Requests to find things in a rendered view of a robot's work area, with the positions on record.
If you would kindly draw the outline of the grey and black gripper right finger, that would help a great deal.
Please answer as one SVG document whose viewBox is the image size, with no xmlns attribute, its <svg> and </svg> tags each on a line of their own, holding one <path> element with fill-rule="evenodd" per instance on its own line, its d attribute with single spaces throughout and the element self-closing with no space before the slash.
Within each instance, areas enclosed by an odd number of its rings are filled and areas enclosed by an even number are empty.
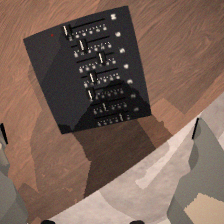
<svg viewBox="0 0 224 224">
<path fill-rule="evenodd" d="M 224 224 L 224 150 L 202 117 L 192 140 L 191 171 L 180 178 L 167 218 L 171 224 Z"/>
</svg>

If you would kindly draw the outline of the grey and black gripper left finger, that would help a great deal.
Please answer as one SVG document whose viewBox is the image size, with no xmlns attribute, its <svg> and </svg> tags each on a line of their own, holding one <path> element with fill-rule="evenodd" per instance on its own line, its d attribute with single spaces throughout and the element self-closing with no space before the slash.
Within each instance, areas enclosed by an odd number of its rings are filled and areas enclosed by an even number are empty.
<svg viewBox="0 0 224 224">
<path fill-rule="evenodd" d="M 6 144 L 5 128 L 0 123 L 0 224 L 27 224 L 28 211 L 24 201 L 8 178 L 10 163 L 4 152 Z"/>
</svg>

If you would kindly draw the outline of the black lighting desk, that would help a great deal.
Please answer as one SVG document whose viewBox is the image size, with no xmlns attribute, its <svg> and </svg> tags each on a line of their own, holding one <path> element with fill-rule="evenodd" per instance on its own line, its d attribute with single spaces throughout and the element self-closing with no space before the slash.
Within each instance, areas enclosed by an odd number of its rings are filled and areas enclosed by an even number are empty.
<svg viewBox="0 0 224 224">
<path fill-rule="evenodd" d="M 128 5 L 56 25 L 23 42 L 62 135 L 152 115 Z"/>
</svg>

